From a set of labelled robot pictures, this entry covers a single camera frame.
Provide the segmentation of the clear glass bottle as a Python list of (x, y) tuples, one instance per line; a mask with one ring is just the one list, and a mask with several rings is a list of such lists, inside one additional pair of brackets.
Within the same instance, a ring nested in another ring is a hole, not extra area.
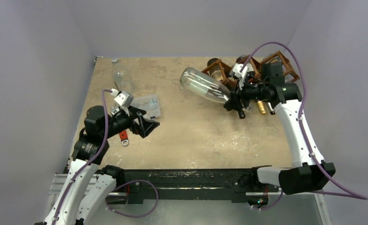
[(119, 91), (125, 91), (132, 94), (135, 90), (135, 85), (130, 75), (130, 70), (127, 69), (118, 58), (113, 58), (111, 63), (113, 66), (112, 79), (116, 88)]
[(218, 80), (187, 67), (180, 76), (180, 84), (193, 93), (213, 102), (225, 104), (230, 99), (230, 91)]

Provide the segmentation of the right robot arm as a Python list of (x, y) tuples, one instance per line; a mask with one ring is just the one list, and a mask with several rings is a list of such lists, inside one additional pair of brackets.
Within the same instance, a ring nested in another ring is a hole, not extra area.
[(280, 187), (287, 195), (321, 190), (336, 173), (336, 168), (333, 163), (327, 163), (318, 150), (301, 108), (303, 97), (299, 87), (285, 82), (282, 64), (263, 64), (259, 84), (250, 83), (244, 64), (236, 63), (230, 75), (236, 79), (237, 87), (224, 107), (240, 110), (240, 100), (245, 103), (261, 100), (270, 104), (270, 111), (281, 120), (291, 152), (291, 168), (257, 167), (256, 174), (248, 179), (250, 188), (259, 191), (270, 184)]

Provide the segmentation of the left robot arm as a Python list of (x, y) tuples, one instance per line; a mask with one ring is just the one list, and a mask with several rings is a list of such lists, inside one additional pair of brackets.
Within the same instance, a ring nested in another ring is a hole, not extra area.
[(108, 138), (127, 129), (145, 138), (160, 125), (144, 118), (145, 114), (133, 106), (129, 106), (128, 112), (118, 110), (112, 116), (101, 105), (88, 109), (67, 178), (42, 225), (86, 225), (110, 192), (121, 191), (127, 185), (123, 169), (107, 165), (97, 175), (93, 187), (88, 188), (109, 148)]

